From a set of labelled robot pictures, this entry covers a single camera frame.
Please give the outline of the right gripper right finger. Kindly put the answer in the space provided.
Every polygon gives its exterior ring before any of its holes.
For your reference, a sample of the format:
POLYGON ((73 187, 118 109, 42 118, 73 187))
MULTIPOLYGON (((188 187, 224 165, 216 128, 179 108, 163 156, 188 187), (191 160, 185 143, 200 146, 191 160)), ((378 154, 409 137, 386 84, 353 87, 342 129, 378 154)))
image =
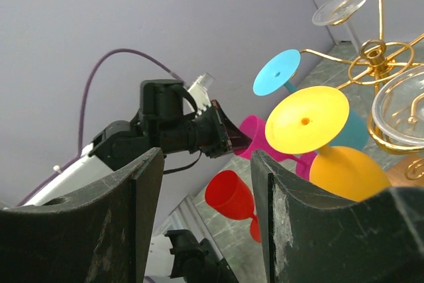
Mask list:
POLYGON ((422 282, 423 188, 390 187, 356 203, 250 159, 269 282, 422 282))

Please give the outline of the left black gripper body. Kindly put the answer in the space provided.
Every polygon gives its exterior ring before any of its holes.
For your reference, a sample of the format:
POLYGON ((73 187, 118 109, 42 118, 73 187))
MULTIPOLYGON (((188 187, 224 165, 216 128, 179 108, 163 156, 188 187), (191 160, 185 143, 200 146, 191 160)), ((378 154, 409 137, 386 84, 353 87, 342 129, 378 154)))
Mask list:
POLYGON ((193 131, 188 135, 190 154, 200 150, 206 157, 218 158, 232 152, 228 118, 216 99, 189 123, 193 131))

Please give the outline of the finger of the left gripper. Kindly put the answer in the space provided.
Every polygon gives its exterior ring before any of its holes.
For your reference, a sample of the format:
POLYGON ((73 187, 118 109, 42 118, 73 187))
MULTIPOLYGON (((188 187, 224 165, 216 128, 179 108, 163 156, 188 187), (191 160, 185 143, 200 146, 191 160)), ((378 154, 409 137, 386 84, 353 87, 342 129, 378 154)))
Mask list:
POLYGON ((219 120, 219 154, 231 152, 244 152, 252 143, 252 139, 246 136, 225 114, 221 106, 218 106, 219 120))

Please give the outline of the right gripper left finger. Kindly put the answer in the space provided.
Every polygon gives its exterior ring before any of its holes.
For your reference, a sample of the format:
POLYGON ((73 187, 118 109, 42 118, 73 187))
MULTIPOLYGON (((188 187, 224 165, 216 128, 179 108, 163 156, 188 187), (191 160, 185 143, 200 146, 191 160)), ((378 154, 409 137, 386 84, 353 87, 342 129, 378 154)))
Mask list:
POLYGON ((142 282, 164 157, 153 148, 48 203, 1 212, 2 282, 142 282))

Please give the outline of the magenta plastic wine glass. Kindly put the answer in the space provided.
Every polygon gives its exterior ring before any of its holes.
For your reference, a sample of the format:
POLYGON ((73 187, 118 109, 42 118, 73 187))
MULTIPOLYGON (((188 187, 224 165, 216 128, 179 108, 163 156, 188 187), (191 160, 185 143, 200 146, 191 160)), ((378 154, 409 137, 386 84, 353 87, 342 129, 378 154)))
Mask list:
POLYGON ((250 160, 252 153, 255 150, 260 149, 270 155, 277 162, 294 160, 296 162, 295 173, 303 179, 309 180, 311 164, 317 154, 315 152, 308 152, 302 154, 300 157, 297 157, 292 154, 278 152, 277 150, 273 149, 266 140, 265 125, 265 120, 256 115, 249 115, 246 117, 245 120, 240 124, 239 129, 242 133, 251 139, 251 143, 244 150, 235 150, 234 154, 241 158, 250 160))

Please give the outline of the yellow plastic wine glass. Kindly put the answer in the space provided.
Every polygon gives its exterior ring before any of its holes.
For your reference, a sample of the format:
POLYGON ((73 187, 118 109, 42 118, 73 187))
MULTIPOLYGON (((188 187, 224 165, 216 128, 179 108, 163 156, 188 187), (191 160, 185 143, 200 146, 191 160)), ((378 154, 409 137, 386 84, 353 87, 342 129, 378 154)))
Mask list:
POLYGON ((278 152, 316 151, 309 180, 342 198, 362 201, 391 186, 380 166, 363 152, 329 143, 350 113, 347 97, 329 86, 301 89, 282 100, 269 115, 265 136, 278 152))

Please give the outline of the clear wine glass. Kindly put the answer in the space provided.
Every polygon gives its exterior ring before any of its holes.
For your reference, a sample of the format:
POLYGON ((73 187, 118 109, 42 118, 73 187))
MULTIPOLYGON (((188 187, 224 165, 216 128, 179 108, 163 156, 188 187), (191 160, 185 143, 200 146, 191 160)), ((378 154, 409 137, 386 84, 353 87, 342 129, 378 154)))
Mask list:
POLYGON ((332 0, 324 3, 312 16, 312 23, 316 26, 344 25, 356 53, 360 53, 360 41, 349 23, 350 17, 365 4, 367 0, 332 0))
POLYGON ((423 66, 408 69, 391 79, 372 104, 376 126, 392 142, 423 146, 423 66))

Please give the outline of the clear wine glass front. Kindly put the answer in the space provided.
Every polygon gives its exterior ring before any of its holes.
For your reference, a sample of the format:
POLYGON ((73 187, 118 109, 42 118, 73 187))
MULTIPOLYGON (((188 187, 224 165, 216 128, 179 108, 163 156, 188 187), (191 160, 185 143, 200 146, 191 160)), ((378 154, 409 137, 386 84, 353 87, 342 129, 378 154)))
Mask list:
POLYGON ((356 53, 360 53, 360 41, 349 23, 350 17, 365 4, 367 0, 332 0, 324 3, 312 16, 312 23, 316 26, 344 25, 356 53))

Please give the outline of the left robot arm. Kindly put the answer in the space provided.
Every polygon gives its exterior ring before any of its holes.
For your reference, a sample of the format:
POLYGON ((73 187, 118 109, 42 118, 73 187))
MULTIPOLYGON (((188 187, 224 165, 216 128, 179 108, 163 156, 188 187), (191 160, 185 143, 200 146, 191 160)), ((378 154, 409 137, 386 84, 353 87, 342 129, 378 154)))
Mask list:
POLYGON ((115 121, 87 145, 81 156, 60 168, 21 205, 43 205, 126 166, 154 147, 163 154, 187 151, 218 158, 244 151, 251 139, 211 100, 202 112, 185 114, 195 99, 179 80, 149 80, 140 85, 140 107, 131 121, 115 121))

